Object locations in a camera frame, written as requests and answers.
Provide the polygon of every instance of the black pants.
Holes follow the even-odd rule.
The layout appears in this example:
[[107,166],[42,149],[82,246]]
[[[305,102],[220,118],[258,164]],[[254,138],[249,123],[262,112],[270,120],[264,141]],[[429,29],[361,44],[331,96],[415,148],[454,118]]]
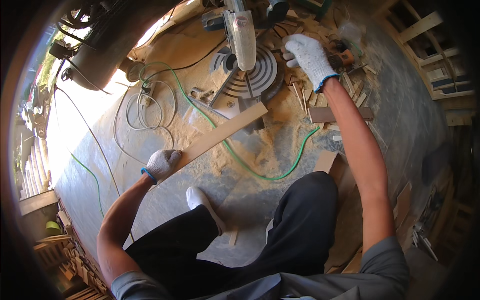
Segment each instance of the black pants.
[[278,204],[262,253],[244,267],[196,259],[218,235],[203,205],[150,231],[127,253],[175,299],[216,294],[278,272],[322,274],[334,242],[337,196],[335,182],[325,172],[294,182]]

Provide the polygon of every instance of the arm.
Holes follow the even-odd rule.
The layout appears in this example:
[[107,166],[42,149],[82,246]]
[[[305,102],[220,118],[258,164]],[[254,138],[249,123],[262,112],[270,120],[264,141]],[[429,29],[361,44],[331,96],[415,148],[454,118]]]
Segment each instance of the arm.
[[387,169],[380,147],[357,107],[336,78],[323,87],[342,141],[363,208],[363,253],[395,235],[392,208],[388,200]]
[[342,132],[342,141],[363,208],[363,253],[395,235],[393,213],[388,201],[387,171],[382,152],[357,107],[342,87],[326,59],[322,45],[304,35],[284,38],[283,57],[288,67],[300,66],[315,92],[323,89]]
[[138,264],[123,250],[132,229],[140,203],[148,189],[170,174],[180,159],[180,151],[158,150],[142,169],[140,179],[124,192],[110,207],[96,239],[98,263],[106,283],[128,271],[141,271]]

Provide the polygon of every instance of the saw blade guard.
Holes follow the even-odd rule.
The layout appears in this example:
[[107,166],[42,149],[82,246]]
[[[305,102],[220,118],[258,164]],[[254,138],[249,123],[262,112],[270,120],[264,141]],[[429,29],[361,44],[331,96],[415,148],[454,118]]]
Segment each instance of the saw blade guard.
[[253,69],[257,61],[257,45],[252,11],[230,13],[226,10],[224,18],[228,39],[232,52],[237,57],[238,67],[242,71]]

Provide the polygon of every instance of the white work glove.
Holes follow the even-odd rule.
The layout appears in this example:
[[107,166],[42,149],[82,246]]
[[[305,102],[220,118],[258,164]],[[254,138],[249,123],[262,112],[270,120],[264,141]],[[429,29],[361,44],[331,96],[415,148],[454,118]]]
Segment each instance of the white work glove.
[[295,34],[283,38],[285,48],[282,48],[283,58],[287,60],[287,67],[300,66],[308,75],[316,93],[325,79],[339,77],[328,63],[322,44],[314,38]]
[[142,174],[146,172],[155,184],[162,182],[170,175],[180,158],[180,150],[158,150],[150,156],[147,166],[142,168]]

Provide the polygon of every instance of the blue glove trim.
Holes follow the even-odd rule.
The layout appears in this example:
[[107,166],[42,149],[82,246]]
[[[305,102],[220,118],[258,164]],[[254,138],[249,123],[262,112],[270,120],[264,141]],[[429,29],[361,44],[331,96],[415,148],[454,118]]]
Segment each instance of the blue glove trim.
[[318,85],[318,88],[315,90],[315,93],[317,94],[317,92],[320,90],[320,88],[322,87],[322,85],[324,85],[324,81],[327,80],[328,78],[330,77],[337,77],[337,78],[340,78],[340,74],[332,74],[332,75],[328,75],[327,77],[325,77],[321,82],[320,84]]
[[143,173],[147,173],[148,176],[150,176],[150,178],[153,180],[153,184],[157,184],[157,181],[156,181],[155,177],[153,177],[150,173],[148,173],[147,169],[142,168],[142,169],[141,169],[141,172],[142,172],[142,174],[143,174]]

